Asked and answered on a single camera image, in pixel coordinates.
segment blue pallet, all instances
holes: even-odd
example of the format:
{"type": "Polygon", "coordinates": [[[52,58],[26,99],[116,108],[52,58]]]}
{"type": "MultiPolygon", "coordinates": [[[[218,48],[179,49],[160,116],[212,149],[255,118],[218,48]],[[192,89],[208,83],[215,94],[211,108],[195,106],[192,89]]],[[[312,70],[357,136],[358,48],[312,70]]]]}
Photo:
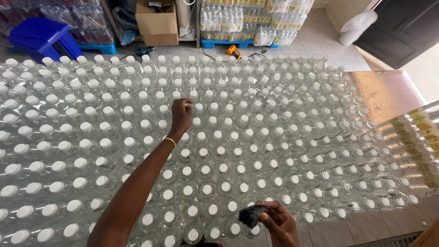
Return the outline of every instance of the blue pallet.
{"type": "MultiPolygon", "coordinates": [[[[255,43],[253,41],[253,39],[251,39],[251,40],[235,40],[235,41],[201,39],[200,42],[201,42],[201,45],[203,46],[204,49],[213,49],[215,44],[237,44],[238,49],[245,49],[245,48],[247,48],[248,44],[255,43]]],[[[279,48],[279,45],[275,45],[274,43],[272,43],[269,47],[270,48],[279,48]]]]}
{"type": "Polygon", "coordinates": [[[81,50],[90,50],[90,49],[98,49],[102,52],[102,54],[116,54],[116,47],[114,44],[96,44],[96,45],[81,45],[79,44],[78,47],[81,50]]]}

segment cardboard box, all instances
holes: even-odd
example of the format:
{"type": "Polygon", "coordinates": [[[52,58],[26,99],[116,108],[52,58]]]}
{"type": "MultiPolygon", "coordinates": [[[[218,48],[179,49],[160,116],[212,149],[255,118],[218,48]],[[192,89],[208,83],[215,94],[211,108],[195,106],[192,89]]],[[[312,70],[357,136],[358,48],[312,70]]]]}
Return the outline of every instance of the cardboard box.
{"type": "Polygon", "coordinates": [[[178,44],[178,28],[174,0],[137,0],[136,20],[145,45],[178,44]],[[163,13],[148,3],[160,3],[163,13]]]}
{"type": "Polygon", "coordinates": [[[409,247],[437,247],[439,246],[439,221],[433,223],[427,230],[423,231],[409,245],[409,247]]]}

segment hand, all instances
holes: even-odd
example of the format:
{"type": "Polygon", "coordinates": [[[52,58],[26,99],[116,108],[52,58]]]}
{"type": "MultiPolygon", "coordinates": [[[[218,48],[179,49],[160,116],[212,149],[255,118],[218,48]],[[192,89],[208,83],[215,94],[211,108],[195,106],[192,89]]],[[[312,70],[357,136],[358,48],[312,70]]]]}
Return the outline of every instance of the hand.
{"type": "Polygon", "coordinates": [[[193,103],[189,98],[180,98],[174,100],[172,105],[172,127],[168,137],[178,142],[183,134],[192,124],[192,106],[185,106],[185,103],[193,103]]]}
{"type": "Polygon", "coordinates": [[[259,219],[268,228],[273,247],[299,247],[296,220],[290,212],[279,201],[257,204],[268,209],[268,214],[261,213],[259,219]]]}

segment dark door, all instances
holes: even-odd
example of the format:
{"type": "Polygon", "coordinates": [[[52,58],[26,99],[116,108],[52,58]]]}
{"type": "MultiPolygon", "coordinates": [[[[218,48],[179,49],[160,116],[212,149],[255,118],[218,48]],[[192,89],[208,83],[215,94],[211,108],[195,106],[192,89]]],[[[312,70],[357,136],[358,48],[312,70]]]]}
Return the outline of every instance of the dark door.
{"type": "Polygon", "coordinates": [[[439,43],[439,0],[383,0],[378,20],[354,42],[394,69],[439,43]]]}

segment gold bracelet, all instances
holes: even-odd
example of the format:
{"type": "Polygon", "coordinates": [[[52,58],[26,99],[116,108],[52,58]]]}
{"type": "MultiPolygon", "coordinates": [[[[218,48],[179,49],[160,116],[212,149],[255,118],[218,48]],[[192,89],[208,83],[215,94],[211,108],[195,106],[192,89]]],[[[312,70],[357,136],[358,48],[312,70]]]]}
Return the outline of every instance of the gold bracelet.
{"type": "Polygon", "coordinates": [[[165,140],[170,140],[170,141],[174,144],[174,147],[177,146],[177,145],[175,144],[174,140],[172,140],[171,138],[166,137],[165,140]]]}

